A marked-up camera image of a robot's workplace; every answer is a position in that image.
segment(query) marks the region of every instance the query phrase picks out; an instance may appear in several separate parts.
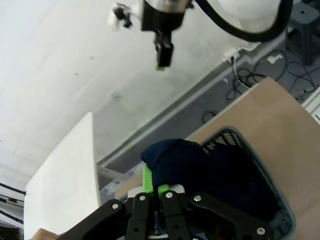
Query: navy fabric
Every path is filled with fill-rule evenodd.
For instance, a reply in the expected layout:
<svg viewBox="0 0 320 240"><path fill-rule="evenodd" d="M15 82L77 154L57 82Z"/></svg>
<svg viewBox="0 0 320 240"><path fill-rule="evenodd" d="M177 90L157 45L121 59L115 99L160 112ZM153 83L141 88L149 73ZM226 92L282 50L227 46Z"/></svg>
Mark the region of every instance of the navy fabric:
<svg viewBox="0 0 320 240"><path fill-rule="evenodd" d="M188 196L205 192L269 222L277 202L253 162L238 146L217 143L207 154L196 142L167 139L141 153L152 171L152 185L180 184Z"/></svg>

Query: silver screw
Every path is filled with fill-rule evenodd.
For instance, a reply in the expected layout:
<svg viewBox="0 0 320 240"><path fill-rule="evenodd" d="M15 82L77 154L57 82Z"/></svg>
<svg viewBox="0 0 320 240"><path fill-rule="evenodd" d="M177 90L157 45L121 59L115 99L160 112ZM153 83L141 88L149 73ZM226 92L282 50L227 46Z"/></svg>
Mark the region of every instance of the silver screw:
<svg viewBox="0 0 320 240"><path fill-rule="evenodd" d="M168 199L172 198L174 195L172 194L172 192L167 192L167 194L165 195Z"/></svg>
<svg viewBox="0 0 320 240"><path fill-rule="evenodd" d="M194 197L194 200L195 200L196 202L199 202L199 201L201 200L201 196L200 196L200 195L195 196L195 197Z"/></svg>
<svg viewBox="0 0 320 240"><path fill-rule="evenodd" d="M263 228L263 227L259 227L257 230L256 230L256 233L259 234L259 235L263 235L266 233L266 230Z"/></svg>
<svg viewBox="0 0 320 240"><path fill-rule="evenodd" d="M113 208L113 209L117 209L118 207L119 207L119 205L116 204L116 203L112 205L112 208Z"/></svg>

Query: plastic basket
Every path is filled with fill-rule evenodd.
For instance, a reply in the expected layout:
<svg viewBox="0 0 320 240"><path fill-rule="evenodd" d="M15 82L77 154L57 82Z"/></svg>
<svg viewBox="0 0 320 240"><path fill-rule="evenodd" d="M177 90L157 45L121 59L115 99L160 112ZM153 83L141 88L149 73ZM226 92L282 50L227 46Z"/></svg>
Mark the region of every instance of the plastic basket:
<svg viewBox="0 0 320 240"><path fill-rule="evenodd" d="M269 222L273 229L273 239L285 240L289 238L296 228L296 218L283 193L274 183L271 175L268 173L253 148L236 128L230 126L224 127L210 137L210 139L202 145L203 150L209 153L218 146L217 143L227 146L238 146L245 151L252 160L260 176L265 180L266 185L269 187L269 190L274 194L279 206L279 210L276 212L274 219Z"/></svg>

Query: robotic arm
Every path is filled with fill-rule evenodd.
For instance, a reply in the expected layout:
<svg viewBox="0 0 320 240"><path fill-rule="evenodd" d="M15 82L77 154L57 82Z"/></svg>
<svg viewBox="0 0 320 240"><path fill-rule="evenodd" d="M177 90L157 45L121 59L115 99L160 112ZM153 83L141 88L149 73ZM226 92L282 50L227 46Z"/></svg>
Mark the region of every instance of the robotic arm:
<svg viewBox="0 0 320 240"><path fill-rule="evenodd" d="M262 32L247 32L224 20L207 0L194 1L219 28L247 42L267 42L278 37L285 30L293 7L293 0L280 0L275 21L269 29ZM234 15L237 15L240 5L243 3L243 0L218 1L227 12ZM248 16L250 17L250 13L256 11L254 6L257 1L246 1L246 4L249 4L253 9L253 11L248 9ZM260 9L262 13L273 10L271 7L268 8L268 3L275 0L261 1L267 7L267 9ZM112 8L113 18L109 22L113 25L119 25L120 21L124 21L123 26L130 28L132 26L131 16L138 17L141 20L141 31L155 33L154 45L157 52L157 66L160 68L169 67L174 51L174 45L171 41L172 32L182 25L186 10L193 7L192 0L139 0L136 9L117 3Z"/></svg>

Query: gray stool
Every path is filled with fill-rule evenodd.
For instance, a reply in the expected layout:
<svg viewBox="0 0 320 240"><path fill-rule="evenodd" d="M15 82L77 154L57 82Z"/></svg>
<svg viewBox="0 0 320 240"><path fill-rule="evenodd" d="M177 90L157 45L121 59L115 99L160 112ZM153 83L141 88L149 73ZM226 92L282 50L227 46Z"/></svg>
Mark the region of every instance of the gray stool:
<svg viewBox="0 0 320 240"><path fill-rule="evenodd" d="M288 29L286 30L285 47L287 50L302 58L303 65L308 66L313 63L312 34L319 23L320 13L318 10L303 2L298 2L293 5L289 25L295 29L290 33L288 33ZM290 41L290 38L298 31L301 33L300 47Z"/></svg>

